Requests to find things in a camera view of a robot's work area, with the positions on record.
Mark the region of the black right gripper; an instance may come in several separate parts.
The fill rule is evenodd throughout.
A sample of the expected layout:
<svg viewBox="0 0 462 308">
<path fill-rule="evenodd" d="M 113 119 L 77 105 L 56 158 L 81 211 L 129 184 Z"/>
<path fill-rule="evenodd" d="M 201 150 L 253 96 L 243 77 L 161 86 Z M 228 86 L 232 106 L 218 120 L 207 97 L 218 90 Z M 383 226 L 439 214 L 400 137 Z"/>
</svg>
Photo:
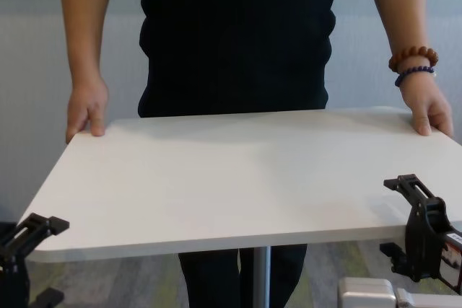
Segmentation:
<svg viewBox="0 0 462 308">
<path fill-rule="evenodd" d="M 414 174 L 386 179 L 383 185 L 400 193 L 412 207 L 406 225 L 406 253 L 394 242 L 379 246 L 391 261 L 391 271 L 407 276 L 409 266 L 413 281 L 438 279 L 461 293 L 461 231 L 449 222 L 443 199 L 433 197 Z"/>
</svg>

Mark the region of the person's left hand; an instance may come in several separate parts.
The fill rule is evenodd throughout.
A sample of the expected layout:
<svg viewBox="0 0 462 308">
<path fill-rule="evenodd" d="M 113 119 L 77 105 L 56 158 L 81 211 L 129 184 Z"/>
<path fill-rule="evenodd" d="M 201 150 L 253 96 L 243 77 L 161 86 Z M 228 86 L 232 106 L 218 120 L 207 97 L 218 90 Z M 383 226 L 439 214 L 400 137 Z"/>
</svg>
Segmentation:
<svg viewBox="0 0 462 308">
<path fill-rule="evenodd" d="M 432 129 L 453 137 L 451 107 L 438 87 L 435 78 L 428 73 L 408 75 L 399 87 L 401 96 L 411 110 L 411 124 L 422 136 L 429 136 Z"/>
</svg>

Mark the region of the person's right hand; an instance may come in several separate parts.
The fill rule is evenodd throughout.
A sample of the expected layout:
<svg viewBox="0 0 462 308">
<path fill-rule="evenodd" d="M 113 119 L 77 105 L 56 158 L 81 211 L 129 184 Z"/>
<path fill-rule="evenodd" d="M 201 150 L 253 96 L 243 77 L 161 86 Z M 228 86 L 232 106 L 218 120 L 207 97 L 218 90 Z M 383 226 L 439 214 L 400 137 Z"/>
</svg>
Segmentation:
<svg viewBox="0 0 462 308">
<path fill-rule="evenodd" d="M 105 134 L 108 88 L 100 76 L 73 83 L 67 110 L 66 143 L 87 126 L 93 136 Z"/>
</svg>

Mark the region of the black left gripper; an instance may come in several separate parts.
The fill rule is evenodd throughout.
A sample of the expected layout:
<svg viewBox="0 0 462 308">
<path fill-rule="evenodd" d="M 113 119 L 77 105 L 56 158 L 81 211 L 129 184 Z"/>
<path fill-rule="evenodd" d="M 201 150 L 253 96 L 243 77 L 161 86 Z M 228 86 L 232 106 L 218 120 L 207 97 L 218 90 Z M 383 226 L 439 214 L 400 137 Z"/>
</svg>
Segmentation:
<svg viewBox="0 0 462 308">
<path fill-rule="evenodd" d="M 38 214 L 30 214 L 18 224 L 1 223 L 1 307 L 54 308 L 64 300 L 63 292 L 47 288 L 29 304 L 25 256 L 48 237 L 68 228 L 66 220 Z"/>
</svg>

